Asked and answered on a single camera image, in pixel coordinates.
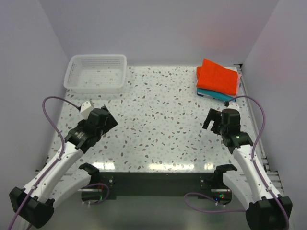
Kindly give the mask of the orange t-shirt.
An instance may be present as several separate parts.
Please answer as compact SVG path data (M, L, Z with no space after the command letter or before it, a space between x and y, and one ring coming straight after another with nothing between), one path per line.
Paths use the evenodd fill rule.
M197 88L236 96L239 86L239 75L217 63L204 59L196 67Z

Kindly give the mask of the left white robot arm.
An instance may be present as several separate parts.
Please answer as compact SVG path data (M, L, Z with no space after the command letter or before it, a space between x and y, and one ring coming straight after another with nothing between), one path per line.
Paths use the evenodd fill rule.
M15 215L35 228L41 228L51 219L56 200L50 195L67 170L118 125L106 106L93 108L85 102L80 113L84 119L68 132L64 145L51 161L23 188L15 187L9 193Z

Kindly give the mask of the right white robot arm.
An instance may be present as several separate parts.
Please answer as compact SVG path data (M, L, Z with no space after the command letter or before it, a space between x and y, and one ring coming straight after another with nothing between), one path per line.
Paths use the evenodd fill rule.
M252 230L287 230L292 211L292 201L282 196L263 169L255 144L248 133L241 131L240 113L234 108L222 111L210 109L203 128L220 135L240 165L245 179L235 173L232 165L216 167L214 184L230 188L245 209L248 226Z

